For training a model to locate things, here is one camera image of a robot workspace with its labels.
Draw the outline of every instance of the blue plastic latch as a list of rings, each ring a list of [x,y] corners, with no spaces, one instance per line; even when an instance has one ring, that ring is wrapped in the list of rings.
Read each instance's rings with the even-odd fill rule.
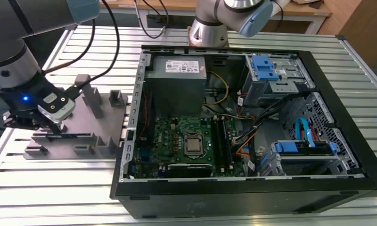
[[[269,61],[268,56],[252,56],[253,69],[257,72],[257,79],[260,81],[277,81],[278,76],[274,71],[274,66]]]
[[[264,158],[261,159],[261,161],[260,161],[260,166],[262,165],[262,163],[266,161],[266,159],[268,159],[268,154],[264,156]]]
[[[294,142],[278,142],[276,144],[276,150],[278,153],[297,153],[297,147]]]
[[[337,145],[334,144],[334,142],[329,142],[329,147],[332,148],[333,153],[337,153]]]

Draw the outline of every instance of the motherboard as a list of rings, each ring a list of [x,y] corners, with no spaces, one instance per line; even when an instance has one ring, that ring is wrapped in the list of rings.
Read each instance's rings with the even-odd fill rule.
[[[242,163],[234,162],[230,151],[236,133],[232,118],[158,117],[153,146],[141,148],[136,156],[136,176],[242,176]]]

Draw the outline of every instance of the robotic arm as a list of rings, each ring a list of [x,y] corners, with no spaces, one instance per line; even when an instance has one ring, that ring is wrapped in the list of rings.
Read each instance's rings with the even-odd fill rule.
[[[254,36],[265,26],[272,10],[269,0],[197,0],[190,44],[224,47],[228,43],[226,27],[245,37]]]
[[[269,0],[198,0],[190,43],[225,46],[226,26],[246,37],[256,35],[272,9]],[[22,38],[81,24],[98,13],[98,0],[0,0],[0,97],[10,108],[5,127],[61,133],[60,122],[76,106],[76,89],[69,94],[48,82]]]
[[[61,133],[74,101],[44,77],[22,38],[96,18],[98,0],[0,0],[0,97],[4,126]]]

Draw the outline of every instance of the cpu socket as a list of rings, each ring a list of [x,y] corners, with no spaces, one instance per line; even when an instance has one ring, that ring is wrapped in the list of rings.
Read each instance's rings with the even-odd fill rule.
[[[202,135],[184,135],[184,154],[188,156],[200,156],[204,154]]]

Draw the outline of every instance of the metal slotted table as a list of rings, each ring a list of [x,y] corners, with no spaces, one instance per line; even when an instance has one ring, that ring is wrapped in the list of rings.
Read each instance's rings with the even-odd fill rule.
[[[114,30],[97,27],[93,46],[82,60],[46,77],[60,87],[69,87],[77,74],[96,75],[110,64],[116,47]],[[120,28],[121,51],[114,69],[93,86],[101,92],[133,91],[142,44],[188,45],[186,30],[169,29],[153,40],[140,28]],[[84,51],[90,27],[65,31],[45,68],[74,59]],[[346,41],[334,36],[260,33],[244,38],[229,33],[230,47],[298,49],[313,53],[377,156],[377,77]],[[12,225],[285,225],[377,226],[377,197],[346,203],[320,214],[266,215],[217,218],[136,220],[118,201],[109,199],[114,160],[42,160],[22,158],[32,132],[6,129],[0,139],[0,226]]]

